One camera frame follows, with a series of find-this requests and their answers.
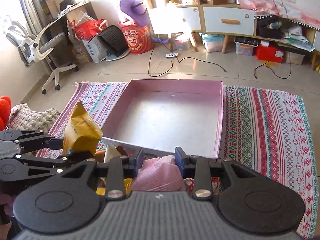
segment black cable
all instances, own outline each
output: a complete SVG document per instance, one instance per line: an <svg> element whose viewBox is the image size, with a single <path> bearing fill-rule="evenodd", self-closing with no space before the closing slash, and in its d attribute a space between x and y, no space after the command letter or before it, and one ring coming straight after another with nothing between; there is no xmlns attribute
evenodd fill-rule
<svg viewBox="0 0 320 240"><path fill-rule="evenodd" d="M275 4L275 7L276 7L276 9L277 9L277 11L278 11L278 14L279 14L279 17L280 17L280 12L279 12L279 10L278 10L278 8L277 8L277 5L276 5L275 0L273 0L273 3ZM286 7L284 6L284 4L283 4L283 0L281 0L281 3L282 3L282 6L283 6L284 9L285 9L286 14L287 14L286 18L288 18L288 11L287 11L287 8L286 8ZM290 45L290 33L289 33L289 32L288 32L288 41L289 41L289 45ZM254 74L254 77L255 77L256 79L257 79L256 73L255 73L256 69L259 68L259 67L262 67L263 65L267 64L268 62L266 62L266 63L264 63L264 64L262 64L262 65L260 65L260 66L257 66L257 67L253 70L253 74ZM292 72L291 53L290 53L290 52L289 52L289 62L290 62L290 73L289 73L289 75L288 75L287 77L285 77L285 78L278 76L271 67L269 67L269 66L266 66L266 67L269 68L269 69L271 69L271 71L273 72L273 74L274 74L276 77L281 78L281 79L288 79L288 78L291 76L291 72Z"/></svg>
<svg viewBox="0 0 320 240"><path fill-rule="evenodd" d="M266 63L263 63L262 65L260 65L260 66L257 66L254 70L253 70L253 74L254 74L254 77L257 79L257 76L256 76L256 70L258 69L258 68L260 68L260 67L262 67L262 66L264 66L265 64L267 64L268 62L270 62L270 60L269 61L267 61Z"/></svg>
<svg viewBox="0 0 320 240"><path fill-rule="evenodd" d="M151 51L151 54L150 54L149 68L148 68L148 75L149 75L150 77L160 77L160 76L168 73L170 70L172 70L172 68L173 68L172 58L173 58L173 57L175 57L175 58L177 59L178 63L180 63L182 60L184 60L184 59L186 59L186 58L192 58L192 59L195 59L195 60L198 60L198 61L201 61L201 62L205 62L205 63L210 63L210 64L217 65L217 66L219 66L220 68L222 68L224 72L227 72L222 66L220 66L220 65L217 64L217 63L213 63L213 62L209 62L209 61L205 61L205 60L200 60L200 59L197 59L197 58L194 58L194 57L185 57L185 58L179 60L178 57L175 56L175 54L174 54L166 45L164 45L162 42L161 42L161 44L162 44L163 46L165 46L165 47L171 52L171 53L170 53L170 56L171 56L171 57L170 57L171 67L170 67L166 72L163 72L162 74L159 74L159 75L156 75L156 76L150 74L150 62L151 62L151 57L152 57L153 50L155 49L155 47L153 47L153 49L152 49L152 51Z"/></svg>

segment pink tablecloth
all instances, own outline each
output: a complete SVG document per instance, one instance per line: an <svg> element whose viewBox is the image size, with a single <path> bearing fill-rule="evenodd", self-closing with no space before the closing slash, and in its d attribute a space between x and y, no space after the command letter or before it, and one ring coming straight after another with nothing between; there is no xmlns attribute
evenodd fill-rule
<svg viewBox="0 0 320 240"><path fill-rule="evenodd" d="M101 127L126 83L79 83L50 130L63 137L73 106L82 101ZM220 158L232 158L292 188L306 205L297 233L313 236L318 208L318 180L311 131L301 97L278 90L224 86ZM101 142L98 149L104 149ZM44 149L37 156L56 158Z"/></svg>

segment metal screw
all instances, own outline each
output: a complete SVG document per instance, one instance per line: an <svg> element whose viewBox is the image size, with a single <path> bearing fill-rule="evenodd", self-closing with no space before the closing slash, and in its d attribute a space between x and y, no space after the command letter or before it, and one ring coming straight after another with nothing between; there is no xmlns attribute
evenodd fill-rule
<svg viewBox="0 0 320 240"><path fill-rule="evenodd" d="M210 195L211 195L211 192L209 191L209 190L207 190L207 189L199 189L199 190L197 190L196 191L196 196L197 197L210 197Z"/></svg>
<svg viewBox="0 0 320 240"><path fill-rule="evenodd" d="M108 197L109 198L120 198L122 196L123 196L123 192L121 190L118 190L118 189L110 190L108 192Z"/></svg>

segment chair base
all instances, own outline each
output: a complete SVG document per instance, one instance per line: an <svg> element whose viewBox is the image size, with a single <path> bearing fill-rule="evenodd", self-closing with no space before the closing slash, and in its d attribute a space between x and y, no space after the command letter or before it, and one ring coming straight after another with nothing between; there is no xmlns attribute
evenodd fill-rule
<svg viewBox="0 0 320 240"><path fill-rule="evenodd" d="M72 69L72 68L76 68L78 69L77 65L76 64L72 64L72 65L69 65L69 66L66 66L66 67L58 67L56 69L54 69L50 75L50 77L48 78L47 82L42 86L42 94L46 94L46 90L45 88L50 84L50 82L53 80L54 78L54 83L56 85L55 89L56 90L59 90L60 89L60 85L59 85L59 73L61 72L65 72L69 69Z"/></svg>

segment pink box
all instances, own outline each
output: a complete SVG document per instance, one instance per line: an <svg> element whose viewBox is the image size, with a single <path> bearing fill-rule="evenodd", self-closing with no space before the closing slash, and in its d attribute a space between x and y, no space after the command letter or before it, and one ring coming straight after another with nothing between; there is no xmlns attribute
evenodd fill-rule
<svg viewBox="0 0 320 240"><path fill-rule="evenodd" d="M189 79L131 80L103 127L109 142L217 158L223 82Z"/></svg>

